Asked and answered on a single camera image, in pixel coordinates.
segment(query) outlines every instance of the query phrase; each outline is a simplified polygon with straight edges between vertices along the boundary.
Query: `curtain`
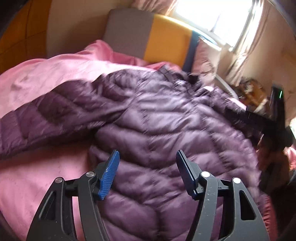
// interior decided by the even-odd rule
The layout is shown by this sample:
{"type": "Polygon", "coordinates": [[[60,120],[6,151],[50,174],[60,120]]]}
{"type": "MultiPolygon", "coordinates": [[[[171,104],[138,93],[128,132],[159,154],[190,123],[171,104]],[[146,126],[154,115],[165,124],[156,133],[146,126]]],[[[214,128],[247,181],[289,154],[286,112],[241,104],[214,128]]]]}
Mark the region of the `curtain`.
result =
{"type": "Polygon", "coordinates": [[[239,54],[232,64],[226,81],[234,86],[238,86],[249,56],[256,48],[261,36],[265,30],[267,16],[270,9],[270,3],[267,0],[258,0],[254,8],[254,17],[251,21],[247,35],[241,45],[239,54]]]}
{"type": "Polygon", "coordinates": [[[177,2],[178,0],[134,0],[131,7],[167,16],[175,8],[177,2]]]}

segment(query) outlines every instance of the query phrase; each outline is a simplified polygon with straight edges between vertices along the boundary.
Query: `wall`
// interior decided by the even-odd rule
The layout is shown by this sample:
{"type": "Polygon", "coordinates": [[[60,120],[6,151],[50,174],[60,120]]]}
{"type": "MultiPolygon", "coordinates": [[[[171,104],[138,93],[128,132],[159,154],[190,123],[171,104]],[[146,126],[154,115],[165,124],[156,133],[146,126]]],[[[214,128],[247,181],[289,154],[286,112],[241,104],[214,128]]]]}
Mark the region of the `wall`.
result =
{"type": "Polygon", "coordinates": [[[47,56],[75,53],[103,37],[108,12],[132,0],[52,0],[47,27],[47,56]]]}
{"type": "Polygon", "coordinates": [[[235,59],[235,54],[230,52],[230,45],[226,44],[221,47],[220,61],[217,69],[217,74],[222,78],[226,79],[226,74],[232,62],[235,59]]]}
{"type": "Polygon", "coordinates": [[[287,123],[296,117],[296,61],[291,62],[294,56],[294,34],[277,9],[271,6],[266,29],[247,62],[244,76],[257,79],[268,94],[273,82],[283,85],[287,123]]]}

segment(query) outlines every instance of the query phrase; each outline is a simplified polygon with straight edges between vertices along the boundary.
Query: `pillow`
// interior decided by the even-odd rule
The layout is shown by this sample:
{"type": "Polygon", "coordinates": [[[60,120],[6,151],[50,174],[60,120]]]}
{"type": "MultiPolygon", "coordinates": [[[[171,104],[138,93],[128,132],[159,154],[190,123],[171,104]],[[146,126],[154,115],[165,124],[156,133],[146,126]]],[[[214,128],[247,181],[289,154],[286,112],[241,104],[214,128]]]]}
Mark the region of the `pillow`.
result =
{"type": "Polygon", "coordinates": [[[191,72],[197,73],[205,85],[213,85],[221,48],[203,37],[198,40],[191,72]]]}

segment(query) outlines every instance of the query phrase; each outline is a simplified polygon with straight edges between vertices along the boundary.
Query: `quilted jacket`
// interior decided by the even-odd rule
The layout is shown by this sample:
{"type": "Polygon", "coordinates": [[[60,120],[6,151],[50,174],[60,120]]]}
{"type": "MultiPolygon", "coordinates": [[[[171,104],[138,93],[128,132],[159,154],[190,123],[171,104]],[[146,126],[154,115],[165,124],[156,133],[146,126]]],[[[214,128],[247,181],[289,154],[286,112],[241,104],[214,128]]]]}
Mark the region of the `quilted jacket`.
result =
{"type": "MultiPolygon", "coordinates": [[[[197,202],[176,165],[182,149],[214,176],[242,179],[262,211],[257,157],[251,142],[224,115],[238,108],[221,90],[165,68],[120,70],[94,82],[73,80],[0,120],[0,158],[43,145],[94,137],[94,163],[113,149],[120,165],[99,209],[111,241],[185,240],[197,202]]],[[[213,238],[222,214],[218,200],[213,238]]]]}

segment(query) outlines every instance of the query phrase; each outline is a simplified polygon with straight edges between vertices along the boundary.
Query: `pink blanket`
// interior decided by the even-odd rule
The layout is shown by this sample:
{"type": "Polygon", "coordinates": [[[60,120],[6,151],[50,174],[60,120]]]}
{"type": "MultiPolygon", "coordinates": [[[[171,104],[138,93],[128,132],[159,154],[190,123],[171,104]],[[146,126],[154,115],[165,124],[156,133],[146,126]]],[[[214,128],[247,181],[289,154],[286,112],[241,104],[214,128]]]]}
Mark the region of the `pink blanket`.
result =
{"type": "MultiPolygon", "coordinates": [[[[76,54],[26,61],[0,76],[0,118],[67,80],[94,81],[101,74],[120,69],[155,71],[169,63],[148,64],[113,52],[100,40],[76,54]]],[[[89,146],[90,142],[84,141],[45,147],[0,162],[0,210],[21,240],[26,239],[34,214],[53,180],[58,176],[66,180],[78,178],[92,169],[87,162],[89,146]]],[[[84,240],[77,202],[73,206],[78,239],[84,240]]]]}

